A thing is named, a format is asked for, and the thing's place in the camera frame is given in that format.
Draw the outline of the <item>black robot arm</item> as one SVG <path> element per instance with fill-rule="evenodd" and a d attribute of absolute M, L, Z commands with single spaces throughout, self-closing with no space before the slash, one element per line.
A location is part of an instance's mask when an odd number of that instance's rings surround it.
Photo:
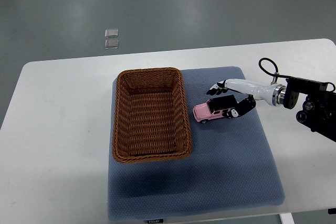
<path fill-rule="evenodd" d="M 286 109 L 293 109 L 299 94 L 305 94 L 302 110 L 296 114 L 297 121 L 312 132 L 335 141 L 335 85 L 333 84 L 333 89 L 328 91 L 328 82 L 283 75 L 278 77 L 285 78 L 287 86 L 277 94 L 277 103 Z"/>

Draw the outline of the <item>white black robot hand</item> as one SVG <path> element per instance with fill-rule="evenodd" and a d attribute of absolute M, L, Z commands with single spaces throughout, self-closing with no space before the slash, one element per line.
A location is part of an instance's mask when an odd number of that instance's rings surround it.
<path fill-rule="evenodd" d="M 255 106 L 255 100 L 264 100 L 269 105 L 280 105 L 280 94 L 286 91 L 285 86 L 282 84 L 271 84 L 269 86 L 262 86 L 254 82 L 250 82 L 243 79 L 227 79 L 214 84 L 207 92 L 208 95 L 219 95 L 226 93 L 228 90 L 247 94 L 248 98 L 239 102 L 229 112 L 225 112 L 223 116 L 225 118 L 237 118 L 245 115 L 251 111 Z"/>

